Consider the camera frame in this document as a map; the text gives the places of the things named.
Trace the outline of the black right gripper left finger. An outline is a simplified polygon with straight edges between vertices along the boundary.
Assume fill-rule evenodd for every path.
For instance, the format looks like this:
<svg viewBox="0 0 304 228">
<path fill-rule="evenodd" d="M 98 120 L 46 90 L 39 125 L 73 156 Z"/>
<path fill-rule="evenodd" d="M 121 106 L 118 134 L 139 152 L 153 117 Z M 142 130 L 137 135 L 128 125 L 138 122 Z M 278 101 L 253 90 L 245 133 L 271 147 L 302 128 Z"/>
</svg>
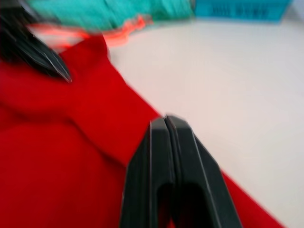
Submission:
<svg viewBox="0 0 304 228">
<path fill-rule="evenodd" d="M 164 119 L 157 118 L 127 167 L 119 226 L 169 227 L 174 187 L 170 135 Z"/>
</svg>

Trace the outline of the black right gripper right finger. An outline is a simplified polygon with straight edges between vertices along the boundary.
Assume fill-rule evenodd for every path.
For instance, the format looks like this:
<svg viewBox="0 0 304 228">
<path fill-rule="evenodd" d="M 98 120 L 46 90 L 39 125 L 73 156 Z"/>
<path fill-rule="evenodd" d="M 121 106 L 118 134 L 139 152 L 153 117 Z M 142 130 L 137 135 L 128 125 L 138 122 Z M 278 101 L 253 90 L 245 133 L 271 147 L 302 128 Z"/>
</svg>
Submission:
<svg viewBox="0 0 304 228">
<path fill-rule="evenodd" d="M 221 170 L 190 125 L 166 116 L 176 170 L 173 220 L 177 228 L 241 228 Z"/>
</svg>

